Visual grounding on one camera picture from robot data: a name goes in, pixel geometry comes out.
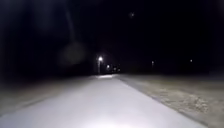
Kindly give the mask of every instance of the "light pole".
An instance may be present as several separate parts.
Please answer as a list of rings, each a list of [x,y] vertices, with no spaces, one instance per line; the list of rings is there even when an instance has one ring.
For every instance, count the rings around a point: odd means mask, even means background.
[[[103,57],[99,56],[98,57],[98,74],[100,75],[100,62],[103,62]]]

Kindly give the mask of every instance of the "paved road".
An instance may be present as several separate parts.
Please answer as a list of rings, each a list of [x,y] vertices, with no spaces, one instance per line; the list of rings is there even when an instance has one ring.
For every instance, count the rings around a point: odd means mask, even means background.
[[[206,128],[116,78],[95,78],[80,88],[6,114],[0,128]]]

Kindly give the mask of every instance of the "distant light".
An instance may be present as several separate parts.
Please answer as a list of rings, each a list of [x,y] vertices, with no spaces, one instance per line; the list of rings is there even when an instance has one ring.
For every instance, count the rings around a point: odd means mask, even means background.
[[[100,56],[100,57],[98,58],[98,61],[102,62],[102,61],[103,61],[103,57]]]
[[[130,13],[129,15],[130,15],[131,18],[133,18],[133,17],[135,16],[135,13],[132,12],[132,13]]]

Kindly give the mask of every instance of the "dry grass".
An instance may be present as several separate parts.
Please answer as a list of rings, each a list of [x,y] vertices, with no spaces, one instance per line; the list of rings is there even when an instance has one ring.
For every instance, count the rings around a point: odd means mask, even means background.
[[[224,82],[161,77],[131,78],[135,83],[132,84],[134,88],[163,104],[208,127],[224,127]]]

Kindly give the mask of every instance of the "dark sky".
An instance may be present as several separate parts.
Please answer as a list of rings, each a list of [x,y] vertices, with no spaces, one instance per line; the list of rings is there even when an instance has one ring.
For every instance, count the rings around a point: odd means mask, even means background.
[[[208,73],[224,65],[221,0],[1,2],[8,76],[93,74],[101,54],[125,72]],[[61,66],[67,47],[74,60]]]

